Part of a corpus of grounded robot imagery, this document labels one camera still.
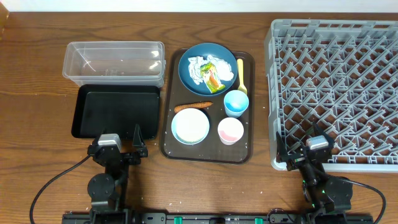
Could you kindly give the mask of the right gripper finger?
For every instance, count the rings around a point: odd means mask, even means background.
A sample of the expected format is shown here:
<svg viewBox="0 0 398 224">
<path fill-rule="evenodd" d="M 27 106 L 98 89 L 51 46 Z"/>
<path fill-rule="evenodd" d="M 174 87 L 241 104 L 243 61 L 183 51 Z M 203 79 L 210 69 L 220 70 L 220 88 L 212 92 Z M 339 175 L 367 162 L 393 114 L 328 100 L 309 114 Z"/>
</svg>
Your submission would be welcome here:
<svg viewBox="0 0 398 224">
<path fill-rule="evenodd" d="M 284 141 L 282 140 L 279 132 L 276 132 L 276 140 L 277 140 L 277 157 L 287 157 L 288 152 L 286 150 L 286 146 Z"/>
<path fill-rule="evenodd" d="M 329 135 L 327 135 L 327 133 L 324 132 L 324 130 L 322 130 L 322 128 L 319 127 L 319 125 L 316 122 L 313 122 L 312 126 L 313 126 L 314 133 L 317 136 L 323 136 L 329 145 L 334 145 L 335 140 L 332 137 L 330 137 Z"/>
</svg>

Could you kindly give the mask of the light blue rice bowl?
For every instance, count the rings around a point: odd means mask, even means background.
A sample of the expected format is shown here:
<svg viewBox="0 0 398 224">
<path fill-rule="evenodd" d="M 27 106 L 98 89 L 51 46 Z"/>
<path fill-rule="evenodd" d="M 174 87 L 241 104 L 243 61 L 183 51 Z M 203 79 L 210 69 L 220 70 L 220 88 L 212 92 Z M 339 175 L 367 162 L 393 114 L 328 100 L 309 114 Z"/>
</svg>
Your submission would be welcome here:
<svg viewBox="0 0 398 224">
<path fill-rule="evenodd" d="M 172 134 L 182 144 L 194 145 L 204 140 L 210 130 L 210 122 L 204 112 L 188 108 L 178 112 L 171 123 Z"/>
</svg>

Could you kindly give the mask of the pink cup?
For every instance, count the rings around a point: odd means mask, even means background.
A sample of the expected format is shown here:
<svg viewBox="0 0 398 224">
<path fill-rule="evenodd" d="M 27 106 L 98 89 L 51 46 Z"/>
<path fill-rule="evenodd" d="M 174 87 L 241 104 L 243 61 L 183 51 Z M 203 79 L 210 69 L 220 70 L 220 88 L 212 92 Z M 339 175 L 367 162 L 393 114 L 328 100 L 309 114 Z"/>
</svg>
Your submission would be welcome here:
<svg viewBox="0 0 398 224">
<path fill-rule="evenodd" d="M 238 119 L 228 117 L 220 121 L 217 131 L 221 142 L 229 146 L 242 138 L 244 127 Z"/>
</svg>

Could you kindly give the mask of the light blue cup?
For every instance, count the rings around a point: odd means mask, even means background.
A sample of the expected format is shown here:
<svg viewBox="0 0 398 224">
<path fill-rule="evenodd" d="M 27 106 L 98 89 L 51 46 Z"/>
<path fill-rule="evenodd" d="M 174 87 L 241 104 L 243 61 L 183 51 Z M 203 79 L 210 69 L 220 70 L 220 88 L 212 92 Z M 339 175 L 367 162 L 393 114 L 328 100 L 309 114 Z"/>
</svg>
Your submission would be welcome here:
<svg viewBox="0 0 398 224">
<path fill-rule="evenodd" d="M 232 118 L 238 118 L 247 110 L 249 98 L 242 91 L 232 90 L 227 92 L 224 96 L 223 103 L 226 115 Z"/>
</svg>

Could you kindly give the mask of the green snack wrapper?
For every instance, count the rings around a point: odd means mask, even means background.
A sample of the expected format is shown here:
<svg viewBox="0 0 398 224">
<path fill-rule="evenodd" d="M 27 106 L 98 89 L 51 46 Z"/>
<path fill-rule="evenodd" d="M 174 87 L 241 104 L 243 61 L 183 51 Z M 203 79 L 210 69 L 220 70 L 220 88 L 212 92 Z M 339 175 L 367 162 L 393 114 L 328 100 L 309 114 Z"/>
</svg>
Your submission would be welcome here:
<svg viewBox="0 0 398 224">
<path fill-rule="evenodd" d="M 211 93 L 223 90 L 225 85 L 218 77 L 216 66 L 208 62 L 200 67 L 200 75 Z"/>
</svg>

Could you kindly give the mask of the white tissue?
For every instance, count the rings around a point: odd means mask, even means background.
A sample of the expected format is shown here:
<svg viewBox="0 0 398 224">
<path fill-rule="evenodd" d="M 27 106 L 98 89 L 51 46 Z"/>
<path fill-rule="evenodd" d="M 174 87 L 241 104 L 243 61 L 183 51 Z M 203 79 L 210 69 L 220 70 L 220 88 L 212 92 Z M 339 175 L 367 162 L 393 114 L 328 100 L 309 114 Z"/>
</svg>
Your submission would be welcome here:
<svg viewBox="0 0 398 224">
<path fill-rule="evenodd" d="M 209 68 L 205 68 L 205 65 L 213 65 L 216 70 L 216 80 L 220 81 L 231 81 L 234 77 L 232 72 L 232 66 L 221 58 L 208 55 L 207 58 L 196 56 L 188 59 L 188 71 L 193 81 L 199 85 L 202 82 L 206 82 L 210 79 Z"/>
</svg>

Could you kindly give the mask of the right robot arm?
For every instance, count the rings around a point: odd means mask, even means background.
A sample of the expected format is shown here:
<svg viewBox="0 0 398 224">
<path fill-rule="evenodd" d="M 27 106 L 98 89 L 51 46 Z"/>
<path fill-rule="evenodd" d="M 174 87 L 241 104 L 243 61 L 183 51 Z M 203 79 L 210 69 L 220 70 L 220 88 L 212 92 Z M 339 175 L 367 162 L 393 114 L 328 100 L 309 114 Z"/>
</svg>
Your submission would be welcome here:
<svg viewBox="0 0 398 224">
<path fill-rule="evenodd" d="M 303 194 L 311 209 L 297 215 L 293 223 L 347 223 L 344 212 L 351 208 L 353 187 L 346 179 L 328 175 L 323 163 L 331 156 L 335 140 L 317 124 L 314 137 L 300 143 L 298 152 L 289 154 L 279 133 L 277 162 L 286 163 L 288 171 L 299 170 L 303 178 Z"/>
</svg>

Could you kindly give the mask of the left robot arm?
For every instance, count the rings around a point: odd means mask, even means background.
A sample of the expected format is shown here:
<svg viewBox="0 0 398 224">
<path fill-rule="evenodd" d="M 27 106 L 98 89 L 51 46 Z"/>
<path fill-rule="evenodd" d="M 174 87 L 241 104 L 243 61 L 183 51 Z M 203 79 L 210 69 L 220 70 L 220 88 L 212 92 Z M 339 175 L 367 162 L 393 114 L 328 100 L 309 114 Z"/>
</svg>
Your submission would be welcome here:
<svg viewBox="0 0 398 224">
<path fill-rule="evenodd" d="M 130 208 L 125 208 L 129 168 L 141 163 L 148 150 L 137 124 L 133 134 L 133 152 L 121 152 L 118 134 L 101 134 L 88 146 L 88 155 L 105 168 L 88 182 L 91 197 L 91 223 L 134 223 L 136 218 Z"/>
</svg>

